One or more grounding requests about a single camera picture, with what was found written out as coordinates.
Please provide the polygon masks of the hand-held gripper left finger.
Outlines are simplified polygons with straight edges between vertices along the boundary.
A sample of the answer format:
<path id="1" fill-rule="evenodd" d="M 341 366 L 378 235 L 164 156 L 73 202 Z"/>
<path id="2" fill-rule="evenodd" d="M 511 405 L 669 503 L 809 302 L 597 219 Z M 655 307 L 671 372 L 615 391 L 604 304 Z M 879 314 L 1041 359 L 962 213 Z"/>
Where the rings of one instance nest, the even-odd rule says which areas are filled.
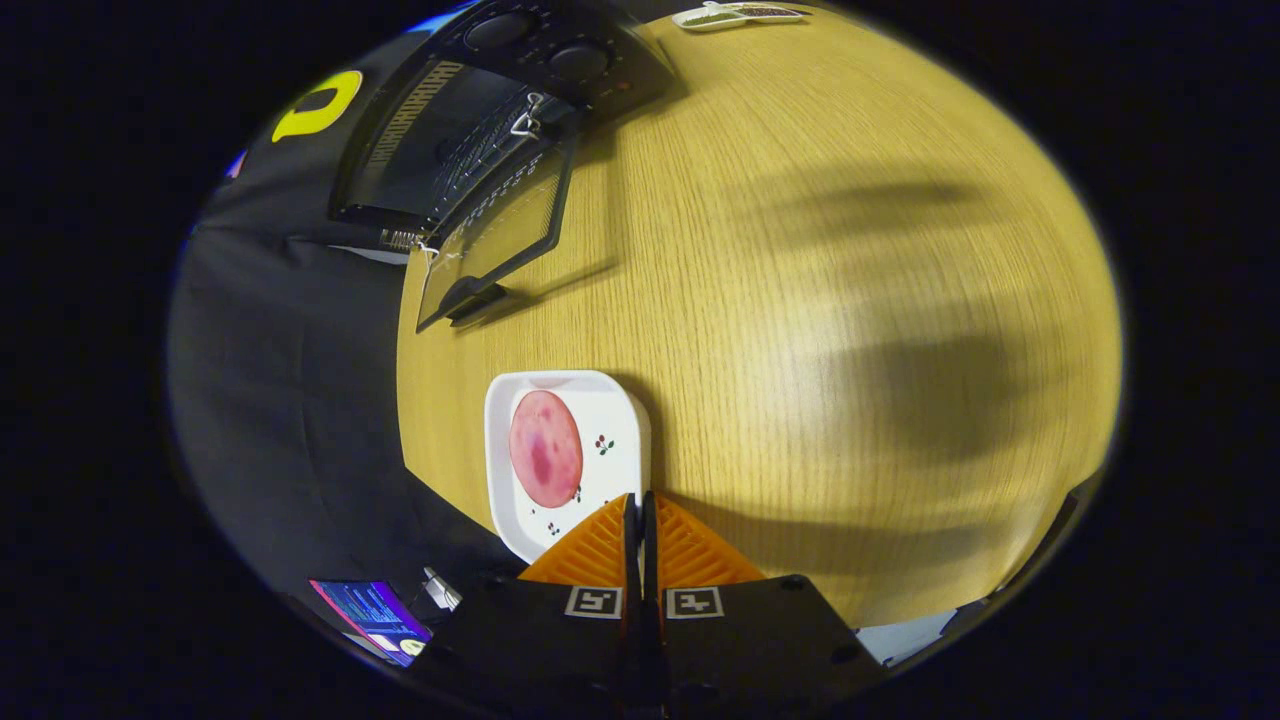
<path id="1" fill-rule="evenodd" d="M 604 503 L 525 574 L 467 593 L 420 682 L 479 716 L 623 716 L 643 637 L 635 496 Z"/>

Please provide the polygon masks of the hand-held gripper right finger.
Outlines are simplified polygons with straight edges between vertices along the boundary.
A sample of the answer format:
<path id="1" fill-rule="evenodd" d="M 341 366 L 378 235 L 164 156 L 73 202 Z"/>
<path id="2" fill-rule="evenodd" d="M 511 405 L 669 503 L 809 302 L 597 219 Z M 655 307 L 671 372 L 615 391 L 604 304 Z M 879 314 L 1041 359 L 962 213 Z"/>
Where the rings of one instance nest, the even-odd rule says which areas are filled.
<path id="1" fill-rule="evenodd" d="M 640 519 L 641 715 L 835 716 L 886 682 L 808 577 L 768 577 L 655 492 Z"/>

